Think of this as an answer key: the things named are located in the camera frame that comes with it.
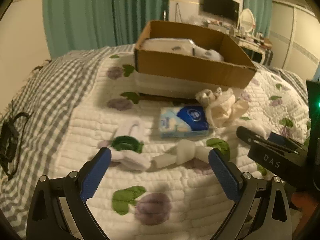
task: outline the paper tissue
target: paper tissue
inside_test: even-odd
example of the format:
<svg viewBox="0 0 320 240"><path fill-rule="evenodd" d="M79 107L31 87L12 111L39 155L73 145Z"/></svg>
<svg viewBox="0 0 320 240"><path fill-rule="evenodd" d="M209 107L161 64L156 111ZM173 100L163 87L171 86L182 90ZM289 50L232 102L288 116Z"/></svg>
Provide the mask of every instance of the paper tissue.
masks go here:
<svg viewBox="0 0 320 240"><path fill-rule="evenodd" d="M207 135L209 124L202 106L161 108L159 130L161 138Z"/></svg>

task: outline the white quilted bedspread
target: white quilted bedspread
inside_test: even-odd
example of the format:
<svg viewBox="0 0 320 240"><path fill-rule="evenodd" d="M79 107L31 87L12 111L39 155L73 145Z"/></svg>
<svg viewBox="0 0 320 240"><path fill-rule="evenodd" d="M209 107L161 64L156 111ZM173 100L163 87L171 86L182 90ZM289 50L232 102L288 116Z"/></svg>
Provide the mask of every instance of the white quilted bedspread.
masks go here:
<svg viewBox="0 0 320 240"><path fill-rule="evenodd" d="M148 158L170 151L178 142L175 138L161 139L157 126L160 107L172 106L172 103L141 100L133 104L120 96L123 92L136 92L136 89L134 73L130 73L126 67L134 65L132 53L119 56L106 58L101 63L92 91L74 109L68 132L58 152L55 177L64 177L72 170L79 170L98 152L98 143L111 140L115 130L129 117L138 116L145 122L142 154ZM115 98L121 100L110 103ZM270 72L258 70L242 98L250 102L250 109L244 116L257 120L276 133L304 141L308 108L287 82ZM219 128L205 138L192 140L197 145L205 145L209 138L227 141L230 160L241 171L249 171L256 178L262 177L263 172L258 171L256 163L247 157L249 147L236 137L236 126ZM135 217L135 206L131 204L128 214L119 215L115 212L112 209L113 193L132 186L146 189L136 201L150 193L166 194L171 202L169 219L159 225L144 225ZM112 165L95 196L87 204L111 240L209 240L233 202L226 198L208 167L190 161L186 165L146 172L129 171L122 164Z"/></svg>

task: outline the blue gripper pad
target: blue gripper pad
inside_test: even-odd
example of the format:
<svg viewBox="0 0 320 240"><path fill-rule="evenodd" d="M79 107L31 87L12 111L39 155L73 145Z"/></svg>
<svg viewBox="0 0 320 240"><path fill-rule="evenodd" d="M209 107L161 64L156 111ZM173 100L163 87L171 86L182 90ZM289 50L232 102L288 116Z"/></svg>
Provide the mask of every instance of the blue gripper pad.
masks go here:
<svg viewBox="0 0 320 240"><path fill-rule="evenodd" d="M110 149L103 147L91 160L90 170L81 184L80 197L83 202L92 198L111 162Z"/></svg>
<svg viewBox="0 0 320 240"><path fill-rule="evenodd" d="M240 199L240 189L237 179L233 176L227 164L223 161L218 149L209 152L209 164L219 183L222 186L227 198L238 202Z"/></svg>
<svg viewBox="0 0 320 240"><path fill-rule="evenodd" d="M276 144L278 144L278 145L282 145L282 146L285 145L285 140L284 140L284 138L283 138L281 135L278 135L278 134L276 134L276 133L274 133L274 132L271 132L271 133L270 133L270 136L269 136L269 138L268 138L268 141L273 142L273 143L276 143Z"/></svg>

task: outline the teal curtain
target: teal curtain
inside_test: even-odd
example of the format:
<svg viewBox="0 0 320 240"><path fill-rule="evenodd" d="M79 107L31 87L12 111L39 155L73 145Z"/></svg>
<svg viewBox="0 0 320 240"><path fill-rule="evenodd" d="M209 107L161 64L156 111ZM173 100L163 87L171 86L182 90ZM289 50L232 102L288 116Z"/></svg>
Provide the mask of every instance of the teal curtain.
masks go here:
<svg viewBox="0 0 320 240"><path fill-rule="evenodd" d="M244 9L249 8L256 19L256 32L265 37L269 34L272 0L244 0Z"/></svg>
<svg viewBox="0 0 320 240"><path fill-rule="evenodd" d="M163 19L169 0L114 0L116 44L135 43L145 24Z"/></svg>
<svg viewBox="0 0 320 240"><path fill-rule="evenodd" d="M132 44L151 19L162 19L169 0L43 0L52 58L71 50Z"/></svg>

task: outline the bed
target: bed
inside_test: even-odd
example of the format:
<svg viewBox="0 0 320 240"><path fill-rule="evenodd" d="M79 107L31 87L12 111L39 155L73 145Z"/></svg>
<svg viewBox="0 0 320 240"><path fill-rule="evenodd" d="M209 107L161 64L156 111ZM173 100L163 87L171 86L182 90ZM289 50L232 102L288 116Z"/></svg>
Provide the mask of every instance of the bed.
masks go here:
<svg viewBox="0 0 320 240"><path fill-rule="evenodd" d="M31 115L22 138L17 175L10 181L0 171L0 208L13 229L25 238L28 208L38 178L66 176L79 170L99 150L101 141L109 143L116 129L130 117L145 123L142 154L148 158L171 151L178 139L160 139L157 131L159 108L172 102L132 100L121 96L136 93L133 45L72 51L34 71L25 87L13 99L13 112ZM241 94L250 103L243 120L256 120L272 131L301 143L308 133L307 92L294 73L269 70L259 64L257 73ZM21 132L24 123L17 124ZM256 178L271 174L247 157L249 147L236 137L236 125L218 128L206 137L194 138L206 145L219 138L230 147L230 161ZM135 187L143 189L123 213L113 205L115 192ZM169 200L164 219L157 225L137 216L142 199ZM132 172L112 165L92 199L87 201L101 228L114 239L210 239L233 202L223 193L210 167L196 160L185 165L156 171ZM79 232L71 227L75 236Z"/></svg>

